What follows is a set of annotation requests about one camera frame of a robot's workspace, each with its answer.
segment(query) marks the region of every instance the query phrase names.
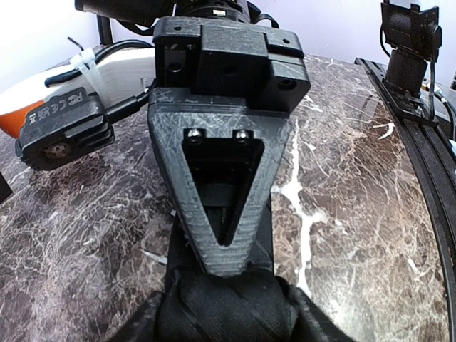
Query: brown marble surface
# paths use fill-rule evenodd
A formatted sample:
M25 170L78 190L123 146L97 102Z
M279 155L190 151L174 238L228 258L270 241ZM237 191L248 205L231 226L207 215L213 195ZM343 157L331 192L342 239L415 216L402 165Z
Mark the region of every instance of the brown marble surface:
M357 341L448 341L437 245L392 120L363 69L306 59L276 186L277 274ZM104 341L165 271L172 205L144 113L117 141L33 172L0 134L0 341Z

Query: bolt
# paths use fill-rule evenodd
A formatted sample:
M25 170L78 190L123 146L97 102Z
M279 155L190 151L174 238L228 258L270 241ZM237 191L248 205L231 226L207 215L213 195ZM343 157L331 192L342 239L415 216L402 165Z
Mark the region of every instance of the bolt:
M49 159L61 159L70 155L71 146L65 142L60 142L44 148L43 152Z
M197 128L192 128L188 131L187 138L191 143L198 143L203 138L203 133Z
M249 139L249 133L246 130L238 130L234 135L238 143L244 144Z

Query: white cable tie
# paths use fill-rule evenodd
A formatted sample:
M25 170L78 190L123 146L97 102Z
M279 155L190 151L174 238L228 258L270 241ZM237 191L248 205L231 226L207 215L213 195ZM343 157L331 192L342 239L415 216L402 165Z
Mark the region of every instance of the white cable tie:
M70 64L77 70L79 70L90 85L95 89L101 98L101 102L105 108L110 107L110 99L108 96L108 89L103 81L103 77L98 70L95 62L95 54L92 48L87 48L70 60Z

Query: cable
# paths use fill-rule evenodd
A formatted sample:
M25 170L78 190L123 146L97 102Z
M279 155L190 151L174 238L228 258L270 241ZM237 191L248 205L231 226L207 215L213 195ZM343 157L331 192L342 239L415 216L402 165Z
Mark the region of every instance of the cable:
M84 51L84 48L82 45L80 45L77 41L75 41L74 39L72 39L71 37L66 37L71 43L73 43L74 45L76 45L77 47L79 47L81 49L81 51Z
M258 24L262 20L269 20L273 29L280 29L279 23L269 14L261 13L254 20L253 24Z
M111 125L118 123L119 121L128 118L130 115L138 112L141 107L147 105L149 102L149 93L151 86L146 92L141 93L138 96L132 96L122 102L119 102L117 105L113 105L106 111L108 116L108 121Z
M383 51L386 55L391 58L391 54L386 50L385 43L383 43L383 24L380 26L380 45L382 46Z
M456 110L453 105L448 102L448 100L440 93L435 94L435 97L442 102L442 104L445 106L448 116L450 117L450 124L451 124L451 130L450 130L450 139L453 141L456 141Z
M430 59L430 88L429 88L429 108L430 108L430 117L429 120L432 122L435 118L435 104L434 104L434 95L435 95L435 61L434 56Z
M135 39L128 40L128 41L120 41L113 45L106 46L103 50L96 53L95 55L95 62L99 64L103 59L112 55L115 52L126 48L152 48L152 44L145 42L145 41L138 41ZM64 83L73 80L74 78L81 75L79 70L72 70L67 71L66 73L62 73L60 75L51 76L44 81L44 85L49 88L50 86L58 83Z
M118 23L120 25L122 25L124 28L126 28L127 30L132 31L133 33L139 34L140 36L148 37L148 36L154 35L155 25L149 29L147 28L145 30L142 30L139 27L137 27L135 24L127 23L126 21L118 20Z

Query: screw hole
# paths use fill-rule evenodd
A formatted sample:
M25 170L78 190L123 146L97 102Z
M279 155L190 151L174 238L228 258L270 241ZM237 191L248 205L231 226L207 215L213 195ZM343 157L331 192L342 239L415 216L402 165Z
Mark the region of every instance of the screw hole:
M178 73L178 72L180 72L182 70L182 64L181 63L177 63L177 62L171 63L168 66L168 69L170 71L172 71L173 73Z
M295 89L297 86L298 84L296 83L296 81L290 80L288 78L280 81L279 84L277 84L277 88L282 91L291 91Z
M236 66L227 66L223 68L223 73L227 76L235 76L237 74Z

